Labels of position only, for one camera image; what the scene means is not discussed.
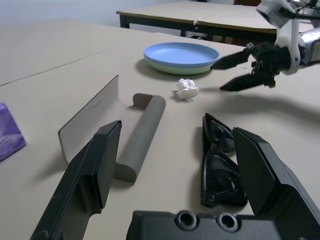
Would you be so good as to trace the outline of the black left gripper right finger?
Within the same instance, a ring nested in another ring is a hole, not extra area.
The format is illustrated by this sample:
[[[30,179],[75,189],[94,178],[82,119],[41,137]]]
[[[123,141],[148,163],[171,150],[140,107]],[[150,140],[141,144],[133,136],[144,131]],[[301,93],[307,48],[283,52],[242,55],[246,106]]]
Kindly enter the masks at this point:
[[[251,209],[270,217],[284,240],[318,240],[320,210],[295,173],[260,136],[232,130],[236,160]]]

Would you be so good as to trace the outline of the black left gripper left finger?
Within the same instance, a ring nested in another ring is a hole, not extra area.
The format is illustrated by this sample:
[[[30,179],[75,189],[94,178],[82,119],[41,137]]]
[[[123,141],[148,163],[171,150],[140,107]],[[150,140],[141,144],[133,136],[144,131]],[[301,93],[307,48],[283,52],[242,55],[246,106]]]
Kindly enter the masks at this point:
[[[121,129],[120,120],[100,127],[71,160],[31,239],[83,239],[91,216],[106,206]]]

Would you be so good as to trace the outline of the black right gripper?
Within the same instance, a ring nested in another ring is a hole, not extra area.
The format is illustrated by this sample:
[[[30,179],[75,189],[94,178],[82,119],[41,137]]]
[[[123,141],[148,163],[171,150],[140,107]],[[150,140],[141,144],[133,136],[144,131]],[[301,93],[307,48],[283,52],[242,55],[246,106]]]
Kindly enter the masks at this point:
[[[226,55],[217,60],[212,70],[227,70],[248,61],[250,54],[255,58],[251,63],[251,73],[241,75],[219,87],[221,91],[238,92],[258,86],[274,88],[275,76],[291,66],[291,56],[287,47],[279,47],[269,42],[247,44],[244,50]]]

